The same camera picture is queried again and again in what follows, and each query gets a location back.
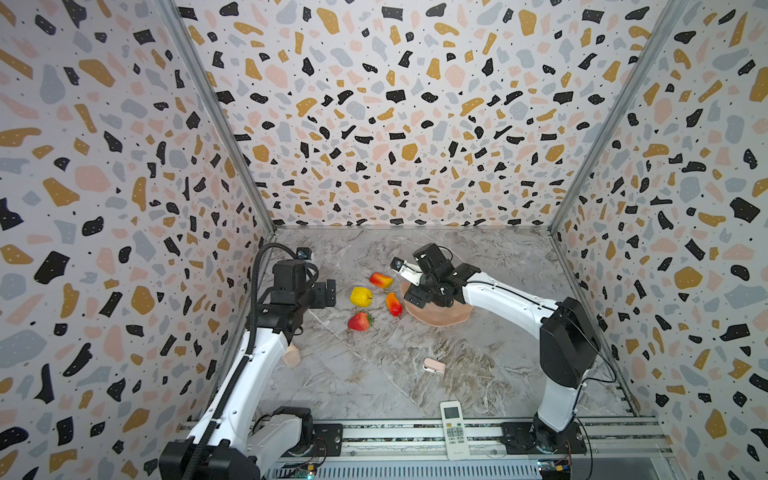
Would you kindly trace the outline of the yellow fake lemon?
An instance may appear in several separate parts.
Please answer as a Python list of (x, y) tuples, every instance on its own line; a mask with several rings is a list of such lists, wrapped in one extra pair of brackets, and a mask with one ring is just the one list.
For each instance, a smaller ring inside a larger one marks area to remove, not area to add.
[(367, 308), (373, 301), (373, 292), (366, 287), (354, 287), (349, 296), (350, 302), (361, 308)]

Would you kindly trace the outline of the white remote control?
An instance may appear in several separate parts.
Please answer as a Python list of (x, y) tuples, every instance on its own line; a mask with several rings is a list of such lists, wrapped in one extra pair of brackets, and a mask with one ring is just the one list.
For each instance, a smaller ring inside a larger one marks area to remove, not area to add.
[(444, 441), (447, 457), (451, 461), (468, 460), (470, 449), (465, 434), (465, 422), (461, 404), (458, 401), (440, 403)]

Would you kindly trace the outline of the red-yellow fake peach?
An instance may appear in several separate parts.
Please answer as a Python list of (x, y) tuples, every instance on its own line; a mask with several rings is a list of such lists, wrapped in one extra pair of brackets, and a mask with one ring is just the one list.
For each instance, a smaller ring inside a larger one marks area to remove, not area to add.
[(387, 276), (378, 272), (374, 272), (370, 276), (369, 281), (372, 285), (378, 288), (388, 289), (393, 284), (394, 279), (390, 276)]

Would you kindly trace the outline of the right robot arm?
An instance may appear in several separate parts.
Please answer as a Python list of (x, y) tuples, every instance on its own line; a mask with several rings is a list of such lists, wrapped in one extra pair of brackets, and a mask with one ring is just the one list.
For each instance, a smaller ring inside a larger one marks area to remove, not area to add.
[(591, 368), (600, 354), (599, 341), (582, 304), (523, 292), (480, 268), (455, 266), (442, 249), (428, 244), (413, 253), (415, 261), (393, 259), (390, 267), (410, 283), (404, 299), (419, 307), (456, 303), (487, 310), (517, 325), (538, 342), (540, 367), (546, 377), (543, 399), (526, 433), (513, 441), (525, 450), (557, 453), (567, 444), (575, 409)]

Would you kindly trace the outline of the red fake strawberry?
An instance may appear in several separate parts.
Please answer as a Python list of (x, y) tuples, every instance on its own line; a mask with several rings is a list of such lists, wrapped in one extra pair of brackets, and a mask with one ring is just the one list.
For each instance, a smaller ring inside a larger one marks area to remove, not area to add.
[(374, 324), (372, 316), (368, 312), (358, 312), (354, 314), (347, 322), (347, 328), (353, 331), (364, 332), (369, 330)]

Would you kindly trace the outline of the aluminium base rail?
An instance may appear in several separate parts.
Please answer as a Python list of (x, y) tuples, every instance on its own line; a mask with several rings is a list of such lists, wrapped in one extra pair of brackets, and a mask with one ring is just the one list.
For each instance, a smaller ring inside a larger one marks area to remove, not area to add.
[(440, 420), (319, 420), (314, 447), (288, 453), (260, 479), (680, 479), (657, 421), (575, 418), (557, 453), (513, 441), (523, 419), (464, 419), (470, 458), (447, 457)]

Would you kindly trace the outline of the red-orange fake mango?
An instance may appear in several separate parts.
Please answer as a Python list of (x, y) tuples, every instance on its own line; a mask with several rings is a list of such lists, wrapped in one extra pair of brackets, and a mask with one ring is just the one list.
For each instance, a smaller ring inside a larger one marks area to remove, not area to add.
[(390, 292), (385, 299), (386, 307), (393, 317), (400, 317), (403, 313), (403, 305), (394, 292)]

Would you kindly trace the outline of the beige wooden rolling pin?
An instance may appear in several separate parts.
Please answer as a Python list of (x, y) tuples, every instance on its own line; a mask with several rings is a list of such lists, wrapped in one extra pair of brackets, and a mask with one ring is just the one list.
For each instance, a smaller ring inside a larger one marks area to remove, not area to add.
[(289, 345), (282, 356), (282, 362), (289, 368), (297, 367), (301, 362), (301, 352), (293, 344)]

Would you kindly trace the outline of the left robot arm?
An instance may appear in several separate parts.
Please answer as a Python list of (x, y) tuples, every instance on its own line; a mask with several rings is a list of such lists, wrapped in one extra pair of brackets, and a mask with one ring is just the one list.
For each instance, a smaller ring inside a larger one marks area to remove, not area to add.
[(335, 283), (321, 281), (301, 258), (273, 267), (274, 284), (256, 302), (250, 325), (211, 405), (183, 440), (167, 444), (159, 459), (164, 479), (260, 479), (284, 455), (314, 447), (310, 409), (280, 407), (257, 421), (257, 407), (304, 314), (335, 304)]

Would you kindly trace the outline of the pink flower-shaped fruit bowl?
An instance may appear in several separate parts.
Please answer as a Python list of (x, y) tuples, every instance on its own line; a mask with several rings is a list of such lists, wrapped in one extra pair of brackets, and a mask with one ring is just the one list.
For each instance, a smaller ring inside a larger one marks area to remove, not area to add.
[(473, 311), (471, 305), (460, 302), (455, 302), (450, 307), (438, 307), (433, 303), (429, 303), (424, 308), (420, 308), (407, 300), (404, 301), (404, 309), (417, 320), (437, 328), (449, 327), (465, 322), (470, 318)]

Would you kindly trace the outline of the small pink case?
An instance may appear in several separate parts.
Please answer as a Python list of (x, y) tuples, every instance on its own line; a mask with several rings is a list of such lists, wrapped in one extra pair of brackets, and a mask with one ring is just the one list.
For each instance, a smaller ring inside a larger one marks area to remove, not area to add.
[(432, 358), (425, 358), (422, 363), (422, 368), (433, 374), (444, 375), (446, 372), (446, 365), (443, 362)]

